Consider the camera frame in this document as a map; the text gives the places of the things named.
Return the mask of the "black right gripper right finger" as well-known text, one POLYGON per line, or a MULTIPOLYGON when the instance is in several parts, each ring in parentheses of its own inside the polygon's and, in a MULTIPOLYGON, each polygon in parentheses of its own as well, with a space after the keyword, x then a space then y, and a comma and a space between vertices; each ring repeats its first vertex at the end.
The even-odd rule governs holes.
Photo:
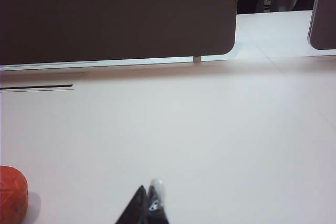
POLYGON ((147 222, 168 224, 169 221, 165 213, 165 188, 161 179, 151 180, 147 197, 147 222))

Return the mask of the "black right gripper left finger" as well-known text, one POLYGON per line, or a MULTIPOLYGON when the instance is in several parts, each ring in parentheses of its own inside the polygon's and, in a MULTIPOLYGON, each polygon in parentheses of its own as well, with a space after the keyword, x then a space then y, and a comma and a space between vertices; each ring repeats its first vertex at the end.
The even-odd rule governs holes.
POLYGON ((128 205, 116 221, 116 224, 141 224, 144 223, 145 207, 147 202, 146 190, 141 185, 128 205))

